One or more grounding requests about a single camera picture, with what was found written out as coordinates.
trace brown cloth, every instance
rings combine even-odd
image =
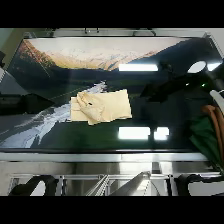
[[[219,151],[222,161],[224,161],[224,117],[218,107],[206,105],[202,107],[202,111],[208,114],[214,124],[216,137],[219,144]]]

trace yellow cloth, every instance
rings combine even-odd
[[[71,121],[88,121],[89,125],[132,118],[127,90],[110,93],[79,92],[71,97]]]

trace table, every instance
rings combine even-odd
[[[168,36],[164,30],[156,30],[156,36],[145,30],[140,36],[133,36],[131,31],[87,34],[57,31],[53,34],[49,31],[25,34],[1,81],[0,91],[3,94],[35,93],[54,101],[55,105],[36,115],[1,116],[0,152],[17,156],[38,153],[42,159],[47,158],[46,154],[54,154],[49,157],[50,161],[58,161],[60,155],[63,161],[77,161],[85,154],[89,160],[99,161],[100,156],[93,155],[96,153],[102,158],[110,155],[109,161],[115,157],[120,161],[131,158],[124,153],[140,153],[140,157],[142,153],[151,153],[144,157],[150,157],[149,160],[179,160],[180,155],[188,155],[186,160],[193,157],[205,160],[189,141],[186,122],[201,115],[201,106],[213,103],[209,94],[199,88],[180,90],[162,103],[147,102],[146,98],[140,98],[145,85],[161,85],[168,81],[168,72],[119,71],[119,64],[158,65],[165,61],[181,76],[197,61],[208,64],[222,61],[222,54],[210,34],[169,31]],[[69,121],[69,101],[78,92],[120,89],[128,90],[132,119],[94,126]],[[167,140],[156,140],[153,134],[146,140],[124,140],[118,137],[119,127],[150,127],[151,133],[158,127],[167,127],[169,136]]]

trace landscape print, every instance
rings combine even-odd
[[[32,152],[56,150],[74,153],[92,149],[156,148],[151,142],[120,142],[117,131],[120,126],[149,126],[152,120],[156,120],[155,114],[162,116],[155,106],[154,109],[151,107],[149,114],[142,112],[142,108],[150,105],[146,105],[139,96],[145,84],[161,84],[168,80],[168,75],[163,71],[120,72],[119,64],[158,64],[161,60],[169,61],[177,73],[184,74],[195,60],[210,59],[220,59],[220,56],[208,40],[202,38],[24,39],[2,80],[0,91],[10,93],[13,91],[10,86],[14,86],[18,90],[17,94],[35,93],[54,101],[55,105],[37,115],[0,117],[0,147],[5,151],[27,151],[31,148]],[[94,127],[89,127],[85,122],[69,121],[70,98],[78,92],[100,93],[121,89],[128,90],[133,119],[117,120]],[[169,121],[161,117],[160,122]],[[178,148],[181,144],[181,140],[176,141],[176,145],[172,147]]]

